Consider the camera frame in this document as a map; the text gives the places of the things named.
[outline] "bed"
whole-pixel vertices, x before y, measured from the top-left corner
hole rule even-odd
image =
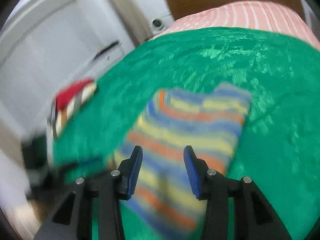
[[[300,0],[166,0],[174,24],[159,36],[208,27],[241,27],[283,33],[320,50],[304,22]]]

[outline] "colorful striped cloth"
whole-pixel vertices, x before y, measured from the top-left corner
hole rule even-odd
[[[240,27],[283,33],[320,50],[320,42],[295,11],[284,5],[266,1],[233,2],[188,15],[176,20],[169,29],[157,37],[208,27]]]
[[[86,103],[97,89],[97,84],[93,81],[86,84],[76,95],[74,95],[67,106],[56,112],[56,100],[51,106],[51,116],[48,120],[53,139],[58,138],[68,121],[73,117],[80,107]]]
[[[135,194],[124,204],[165,239],[186,238],[204,216],[206,202],[192,194],[183,149],[191,145],[198,158],[225,174],[250,102],[248,91],[226,82],[212,94],[178,88],[156,92],[115,151],[119,165],[135,145],[143,149]]]

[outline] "metal bolt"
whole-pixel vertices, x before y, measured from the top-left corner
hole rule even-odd
[[[84,182],[84,178],[79,177],[78,179],[76,179],[76,184],[81,184]]]
[[[245,183],[251,183],[252,182],[252,179],[250,178],[250,177],[243,177],[243,181],[245,182]]]
[[[207,170],[207,173],[208,173],[210,176],[213,176],[213,175],[216,175],[216,174],[217,174],[216,170],[214,170],[214,169],[208,169],[208,170]]]
[[[116,177],[116,176],[119,176],[120,175],[120,171],[119,170],[113,170],[111,171],[111,175]]]

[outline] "pink striped fabric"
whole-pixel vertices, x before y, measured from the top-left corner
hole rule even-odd
[[[175,21],[169,29],[156,37],[173,32],[219,26],[282,33],[301,39],[320,50],[320,42],[295,11],[284,5],[263,1],[234,2],[188,15]]]

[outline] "green cloth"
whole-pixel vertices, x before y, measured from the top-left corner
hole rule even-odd
[[[224,27],[168,34],[141,45],[98,80],[96,95],[55,141],[54,163],[111,155],[159,88],[210,93],[227,81],[252,94],[228,177],[250,176],[300,240],[320,214],[319,80],[320,53],[296,38]],[[160,239],[122,210],[127,240]],[[94,239],[96,229],[94,218]]]

